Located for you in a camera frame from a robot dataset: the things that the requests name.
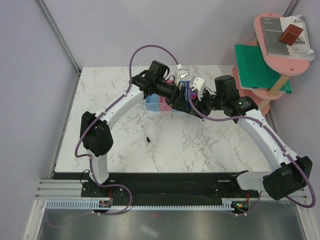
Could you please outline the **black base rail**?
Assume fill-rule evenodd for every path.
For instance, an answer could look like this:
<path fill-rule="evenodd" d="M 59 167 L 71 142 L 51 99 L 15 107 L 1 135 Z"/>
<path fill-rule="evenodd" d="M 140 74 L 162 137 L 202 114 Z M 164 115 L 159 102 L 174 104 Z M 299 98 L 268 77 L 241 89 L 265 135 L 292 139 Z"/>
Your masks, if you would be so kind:
<path fill-rule="evenodd" d="M 78 180 L 81 196 L 111 198 L 119 205 L 217 205 L 223 199 L 254 199 L 256 190 L 241 190 L 235 172 L 127 173 L 111 172 L 103 187 L 89 174 L 54 173 L 54 180 Z"/>

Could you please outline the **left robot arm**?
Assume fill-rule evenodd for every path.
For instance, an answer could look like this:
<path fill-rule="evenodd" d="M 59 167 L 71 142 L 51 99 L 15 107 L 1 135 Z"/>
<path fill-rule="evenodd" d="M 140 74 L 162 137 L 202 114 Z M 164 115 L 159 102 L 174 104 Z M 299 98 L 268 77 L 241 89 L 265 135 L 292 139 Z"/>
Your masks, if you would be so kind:
<path fill-rule="evenodd" d="M 149 69 L 132 77 L 129 90 L 124 91 L 101 112 L 87 111 L 82 115 L 80 138 L 89 156 L 91 179 L 95 181 L 92 191 L 99 197 L 106 196 L 110 191 L 110 185 L 106 182 L 109 178 L 107 153 L 114 143 L 111 130 L 123 115 L 151 95 L 165 98 L 166 104 L 176 111 L 190 113 L 186 87 L 180 83 L 180 80 L 190 75 L 189 71 L 179 68 L 173 82 L 168 83 L 165 74 L 169 70 L 167 65 L 154 60 Z"/>

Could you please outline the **green folder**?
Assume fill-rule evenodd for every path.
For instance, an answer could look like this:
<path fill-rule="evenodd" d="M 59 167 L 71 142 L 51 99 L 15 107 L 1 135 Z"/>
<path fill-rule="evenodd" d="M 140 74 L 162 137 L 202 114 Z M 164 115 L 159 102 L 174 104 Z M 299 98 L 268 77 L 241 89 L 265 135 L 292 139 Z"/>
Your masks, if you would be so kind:
<path fill-rule="evenodd" d="M 259 46 L 234 46 L 240 87 L 246 90 L 270 90 L 281 77 L 264 60 Z"/>

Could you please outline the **light blue bin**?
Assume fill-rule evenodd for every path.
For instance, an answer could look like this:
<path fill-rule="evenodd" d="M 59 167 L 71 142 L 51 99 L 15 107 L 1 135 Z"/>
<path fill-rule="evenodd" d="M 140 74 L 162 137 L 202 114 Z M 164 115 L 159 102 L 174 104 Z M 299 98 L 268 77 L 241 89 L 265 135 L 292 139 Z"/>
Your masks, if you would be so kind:
<path fill-rule="evenodd" d="M 157 94 L 149 95 L 145 99 L 145 107 L 148 112 L 159 112 L 160 111 L 160 97 Z"/>
<path fill-rule="evenodd" d="M 182 86 L 184 86 L 185 88 L 188 86 L 188 84 L 187 84 L 187 81 L 180 81 L 179 82 L 179 87 L 182 87 Z"/>

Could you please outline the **pink two-tier stand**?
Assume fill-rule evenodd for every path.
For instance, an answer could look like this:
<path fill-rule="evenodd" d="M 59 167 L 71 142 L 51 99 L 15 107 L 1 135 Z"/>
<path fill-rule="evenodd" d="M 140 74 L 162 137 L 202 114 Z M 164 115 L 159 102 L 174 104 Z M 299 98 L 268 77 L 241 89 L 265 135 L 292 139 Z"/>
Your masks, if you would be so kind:
<path fill-rule="evenodd" d="M 262 115 L 266 115 L 270 110 L 270 101 L 279 99 L 285 93 L 285 91 L 281 90 L 281 88 L 283 88 L 283 86 L 288 83 L 289 78 L 304 73 L 310 66 L 310 62 L 307 60 L 297 60 L 267 55 L 263 29 L 261 26 L 261 17 L 278 18 L 280 17 L 280 15 L 276 13 L 262 13 L 256 16 L 253 21 L 254 30 L 256 33 L 255 40 L 253 42 L 248 42 L 245 45 L 260 47 L 264 61 L 271 69 L 280 74 L 280 78 L 269 90 L 248 90 L 243 89 L 240 86 L 240 78 L 237 63 L 232 68 L 232 76 L 235 79 L 235 84 L 239 91 L 239 95 L 241 97 L 250 97 L 253 100 L 253 102 L 258 106 L 258 109 L 262 112 Z"/>

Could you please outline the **white spiral notebook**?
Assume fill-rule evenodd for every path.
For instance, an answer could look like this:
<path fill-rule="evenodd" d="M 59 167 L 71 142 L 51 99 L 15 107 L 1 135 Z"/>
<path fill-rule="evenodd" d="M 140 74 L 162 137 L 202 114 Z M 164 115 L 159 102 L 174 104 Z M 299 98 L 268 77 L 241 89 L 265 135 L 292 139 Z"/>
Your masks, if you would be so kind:
<path fill-rule="evenodd" d="M 301 15 L 292 15 L 288 17 L 281 17 L 280 22 L 281 22 L 281 27 L 283 32 L 290 24 L 303 28 L 303 32 L 300 34 L 300 36 L 292 46 L 289 46 L 286 44 L 289 55 L 283 55 L 283 56 L 285 58 L 290 58 L 295 60 L 313 61 L 315 59 L 315 52 L 314 50 L 311 49 L 305 16 L 301 14 Z"/>

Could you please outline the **grey setup guide booklet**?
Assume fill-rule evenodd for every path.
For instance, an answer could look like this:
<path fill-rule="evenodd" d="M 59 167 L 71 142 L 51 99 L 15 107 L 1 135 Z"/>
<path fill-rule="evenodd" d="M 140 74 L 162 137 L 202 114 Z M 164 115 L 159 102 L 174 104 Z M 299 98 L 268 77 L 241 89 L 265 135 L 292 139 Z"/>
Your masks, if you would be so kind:
<path fill-rule="evenodd" d="M 280 18 L 261 17 L 260 23 L 267 54 L 271 56 L 288 56 L 289 51 L 287 45 L 280 41 L 283 34 Z"/>

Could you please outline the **dark red card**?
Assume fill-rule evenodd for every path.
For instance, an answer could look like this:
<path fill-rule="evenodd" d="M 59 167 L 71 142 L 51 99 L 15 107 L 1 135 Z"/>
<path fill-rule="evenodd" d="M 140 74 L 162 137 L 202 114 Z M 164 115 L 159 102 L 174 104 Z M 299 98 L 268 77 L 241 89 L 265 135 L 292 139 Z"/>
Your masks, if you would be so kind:
<path fill-rule="evenodd" d="M 290 24 L 282 33 L 281 37 L 279 38 L 279 41 L 288 46 L 292 46 L 302 32 L 303 28 Z"/>

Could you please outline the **purple bin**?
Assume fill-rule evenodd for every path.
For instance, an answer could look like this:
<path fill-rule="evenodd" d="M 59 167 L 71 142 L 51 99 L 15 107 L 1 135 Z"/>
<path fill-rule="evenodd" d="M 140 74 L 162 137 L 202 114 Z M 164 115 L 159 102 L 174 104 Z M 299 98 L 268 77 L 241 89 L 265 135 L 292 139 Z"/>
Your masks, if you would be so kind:
<path fill-rule="evenodd" d="M 190 89 L 190 81 L 186 80 L 185 81 L 185 99 L 187 101 L 189 100 L 189 89 Z"/>

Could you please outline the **pink bin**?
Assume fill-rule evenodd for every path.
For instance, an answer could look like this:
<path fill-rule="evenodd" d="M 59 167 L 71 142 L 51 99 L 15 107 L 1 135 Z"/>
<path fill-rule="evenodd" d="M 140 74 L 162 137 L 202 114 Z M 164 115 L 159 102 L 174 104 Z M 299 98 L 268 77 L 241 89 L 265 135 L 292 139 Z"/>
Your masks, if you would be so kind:
<path fill-rule="evenodd" d="M 159 110 L 162 112 L 172 112 L 173 109 L 167 104 L 166 98 L 159 96 Z"/>

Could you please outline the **black-capped white pen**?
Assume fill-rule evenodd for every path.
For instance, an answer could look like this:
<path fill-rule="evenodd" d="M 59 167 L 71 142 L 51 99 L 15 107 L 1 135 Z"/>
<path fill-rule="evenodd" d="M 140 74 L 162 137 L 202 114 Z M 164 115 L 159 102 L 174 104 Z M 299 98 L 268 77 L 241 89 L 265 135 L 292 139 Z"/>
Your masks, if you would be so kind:
<path fill-rule="evenodd" d="M 149 136 L 148 136 L 148 134 L 147 134 L 147 131 L 146 131 L 145 127 L 142 126 L 141 129 L 142 129 L 142 131 L 143 131 L 143 133 L 144 133 L 144 135 L 145 135 L 145 138 L 146 138 L 147 143 L 150 144 L 150 143 L 151 143 L 151 140 L 150 140 L 150 138 L 149 138 Z"/>

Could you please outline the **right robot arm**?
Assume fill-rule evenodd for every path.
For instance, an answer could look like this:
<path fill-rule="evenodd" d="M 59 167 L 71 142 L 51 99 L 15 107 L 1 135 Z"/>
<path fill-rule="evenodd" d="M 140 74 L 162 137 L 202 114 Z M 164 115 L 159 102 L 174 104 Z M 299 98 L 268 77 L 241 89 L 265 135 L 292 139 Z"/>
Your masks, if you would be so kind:
<path fill-rule="evenodd" d="M 281 200 L 310 187 L 309 176 L 313 166 L 307 157 L 299 157 L 279 138 L 266 122 L 262 112 L 249 96 L 240 96 L 235 79 L 224 75 L 214 80 L 216 92 L 206 88 L 205 80 L 196 77 L 190 84 L 188 96 L 192 109 L 201 117 L 210 119 L 211 111 L 223 111 L 225 120 L 233 120 L 251 137 L 267 160 L 270 172 L 244 171 L 229 184 L 235 197 L 247 190 L 266 192 L 272 199 Z"/>

